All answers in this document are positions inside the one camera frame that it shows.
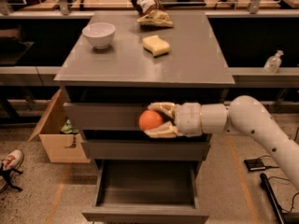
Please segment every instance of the orange fruit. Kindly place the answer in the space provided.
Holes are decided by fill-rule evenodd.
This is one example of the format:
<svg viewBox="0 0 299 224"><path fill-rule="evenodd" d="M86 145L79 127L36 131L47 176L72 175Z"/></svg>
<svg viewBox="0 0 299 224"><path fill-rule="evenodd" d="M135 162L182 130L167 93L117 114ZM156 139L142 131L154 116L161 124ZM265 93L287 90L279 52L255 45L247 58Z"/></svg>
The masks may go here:
<svg viewBox="0 0 299 224"><path fill-rule="evenodd" d="M142 131L157 128L163 123L163 117L154 110L146 110L139 117L139 128Z"/></svg>

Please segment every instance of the speckled floor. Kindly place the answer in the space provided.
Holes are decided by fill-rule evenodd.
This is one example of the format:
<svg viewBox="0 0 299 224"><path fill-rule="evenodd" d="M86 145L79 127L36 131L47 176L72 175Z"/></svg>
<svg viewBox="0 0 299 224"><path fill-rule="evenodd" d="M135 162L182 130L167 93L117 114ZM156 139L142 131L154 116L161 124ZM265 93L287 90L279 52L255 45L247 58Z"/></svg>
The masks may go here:
<svg viewBox="0 0 299 224"><path fill-rule="evenodd" d="M273 116L284 132L294 138L299 115ZM17 148L25 154L20 168L23 174L12 178L23 192L8 187L0 193L0 223L92 223L81 210L90 208L94 202L97 173L93 165L50 163L38 138L27 142L34 127L0 129L0 158ZM278 223L260 186L260 172L249 173L244 165L244 159L266 154L249 137L213 135L207 160L196 178L200 208L209 213L206 224ZM263 162L276 166L270 158ZM266 173L268 177L284 177L280 169L269 169ZM297 190L286 181L272 178L270 182L279 204L289 210ZM299 212L298 206L299 200L295 200L293 212Z"/></svg>

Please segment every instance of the open cardboard box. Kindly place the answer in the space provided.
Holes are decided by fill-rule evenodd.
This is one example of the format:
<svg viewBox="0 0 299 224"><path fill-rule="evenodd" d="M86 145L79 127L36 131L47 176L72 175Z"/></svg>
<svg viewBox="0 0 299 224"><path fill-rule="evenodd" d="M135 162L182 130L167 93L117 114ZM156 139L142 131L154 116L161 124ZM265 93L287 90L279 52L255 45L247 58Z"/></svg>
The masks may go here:
<svg viewBox="0 0 299 224"><path fill-rule="evenodd" d="M76 134L76 137L74 134L60 134L66 120L64 97L62 91L58 90L51 98L28 142L38 135L51 162L90 162L82 148L80 134Z"/></svg>

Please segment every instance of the white bowl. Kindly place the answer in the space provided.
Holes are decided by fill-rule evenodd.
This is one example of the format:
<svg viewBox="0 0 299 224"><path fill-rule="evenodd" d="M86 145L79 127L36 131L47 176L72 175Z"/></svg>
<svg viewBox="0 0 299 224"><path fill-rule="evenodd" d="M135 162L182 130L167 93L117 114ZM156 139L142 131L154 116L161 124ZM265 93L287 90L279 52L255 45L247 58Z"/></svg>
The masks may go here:
<svg viewBox="0 0 299 224"><path fill-rule="evenodd" d="M96 49L109 47L115 34L115 26L106 22L87 25L82 30L83 35Z"/></svg>

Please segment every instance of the gray table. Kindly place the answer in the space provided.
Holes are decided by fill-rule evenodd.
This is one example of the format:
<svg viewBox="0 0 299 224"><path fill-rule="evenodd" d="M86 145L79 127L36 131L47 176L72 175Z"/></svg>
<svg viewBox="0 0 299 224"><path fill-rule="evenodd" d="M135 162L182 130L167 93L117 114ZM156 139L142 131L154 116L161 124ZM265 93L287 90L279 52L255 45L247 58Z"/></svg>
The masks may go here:
<svg viewBox="0 0 299 224"><path fill-rule="evenodd" d="M108 49L96 50L85 37L72 49L56 81L95 81L98 86L224 87L235 84L208 19L201 11L169 11L174 28L140 27L133 11L97 11L91 23L116 26ZM154 58L142 38L158 35L169 54Z"/></svg>

